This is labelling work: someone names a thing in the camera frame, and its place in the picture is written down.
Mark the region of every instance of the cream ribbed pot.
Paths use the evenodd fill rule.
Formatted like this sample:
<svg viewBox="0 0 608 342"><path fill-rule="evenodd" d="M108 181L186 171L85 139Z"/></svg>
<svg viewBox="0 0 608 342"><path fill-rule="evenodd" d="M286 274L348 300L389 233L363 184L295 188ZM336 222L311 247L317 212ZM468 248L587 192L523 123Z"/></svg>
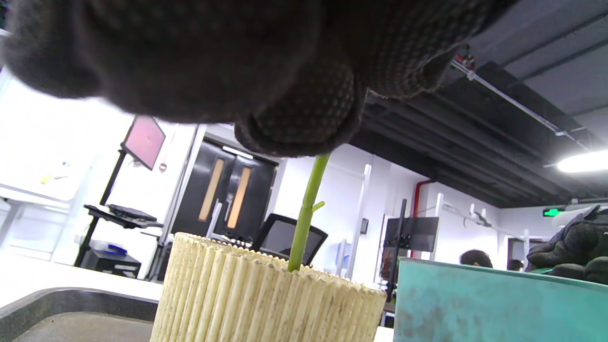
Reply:
<svg viewBox="0 0 608 342"><path fill-rule="evenodd" d="M385 293L178 233L151 342L372 342Z"/></svg>

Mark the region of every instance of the chair backrest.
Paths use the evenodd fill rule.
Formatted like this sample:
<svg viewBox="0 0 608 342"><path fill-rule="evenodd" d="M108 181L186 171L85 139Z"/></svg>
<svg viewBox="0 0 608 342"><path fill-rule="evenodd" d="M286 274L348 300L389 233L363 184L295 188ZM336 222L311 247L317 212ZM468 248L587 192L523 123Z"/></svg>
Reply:
<svg viewBox="0 0 608 342"><path fill-rule="evenodd" d="M260 233L254 239L251 249L288 260L296 223L297 220L293 218L270 214L262 225ZM321 229L310 227L302 264L310 266L327 236Z"/></svg>

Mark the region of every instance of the pink screen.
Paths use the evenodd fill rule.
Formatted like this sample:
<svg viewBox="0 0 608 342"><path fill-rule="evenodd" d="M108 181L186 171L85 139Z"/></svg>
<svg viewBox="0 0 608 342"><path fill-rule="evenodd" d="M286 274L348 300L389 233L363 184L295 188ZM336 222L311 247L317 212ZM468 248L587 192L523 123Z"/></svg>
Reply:
<svg viewBox="0 0 608 342"><path fill-rule="evenodd" d="M149 116L137 116L125 139L125 147L149 169L152 169L161 152L163 142L165 142L165 134L156 121Z"/></svg>

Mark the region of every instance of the pipe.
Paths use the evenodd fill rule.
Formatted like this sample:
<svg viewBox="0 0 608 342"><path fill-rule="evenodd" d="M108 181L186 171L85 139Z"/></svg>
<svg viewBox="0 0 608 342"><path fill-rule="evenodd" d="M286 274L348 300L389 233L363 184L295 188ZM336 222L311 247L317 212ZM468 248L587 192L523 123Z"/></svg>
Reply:
<svg viewBox="0 0 608 342"><path fill-rule="evenodd" d="M570 133L568 133L565 130L560 129L557 125L555 125L551 121L549 121L549 120L545 119L544 117L536 114L533 110L531 110L528 107L522 105L521 103L519 103L518 101L514 100L509 95L507 95L504 92L500 91L498 88L496 88L495 86L493 86L492 84L490 84L488 81L486 81L483 78L479 77L475 73L475 71L469 70L466 66L462 65L462 63L459 63L456 60L452 60L452 66L454 68L458 69L459 71L465 73L466 76L467 76L467 78L469 80L471 80L471 81L475 80L475 81L479 82L479 84L481 84L484 87L488 88L489 90L491 90L492 92L494 92L498 96L500 96L503 99L505 99L510 104L512 104L515 107L517 107L519 110L521 110L524 113L526 113L527 115L529 115L532 119L538 121L543 126L547 127L556 136L565 136L566 138L569 138L570 140L574 141L577 145L579 145L580 147L582 147L584 150L589 151L589 148L585 144L583 144L581 141L577 140Z"/></svg>
<svg viewBox="0 0 608 342"><path fill-rule="evenodd" d="M425 180L425 181L416 183L416 191L414 191L414 213L413 213L412 217L418 217L418 208L420 207L420 203L419 203L420 202L420 189L422 188L423 185L434 183L434 182L436 182L436 181Z"/></svg>
<svg viewBox="0 0 608 342"><path fill-rule="evenodd" d="M401 231L403 229L403 219L406 216L406 206L407 200L404 198L401 200L401 213L399 214L399 219L397 220L397 232L395 236L395 255L393 256L393 263L390 266L390 276L389 281L386 284L386 302L390 303L393 299L393 291L395 291L397 282L397 261L399 258L399 242L401 241Z"/></svg>
<svg viewBox="0 0 608 342"><path fill-rule="evenodd" d="M595 203L607 203L608 197L599 197L599 198L573 198L569 205L577 205L577 204L595 204Z"/></svg>

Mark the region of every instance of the red pipe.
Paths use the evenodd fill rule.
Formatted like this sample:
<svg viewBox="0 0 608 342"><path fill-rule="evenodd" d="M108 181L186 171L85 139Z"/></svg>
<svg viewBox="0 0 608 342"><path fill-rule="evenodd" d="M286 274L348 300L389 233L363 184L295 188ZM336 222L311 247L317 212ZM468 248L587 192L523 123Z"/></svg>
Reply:
<svg viewBox="0 0 608 342"><path fill-rule="evenodd" d="M427 181L422 181L422 182L418 182L416 183L416 191L414 192L414 213L412 215L412 217L418 217L418 209L420 208L420 189L422 188L423 185L425 184L429 184L429 183L434 183L435 181L432 180L427 180Z"/></svg>

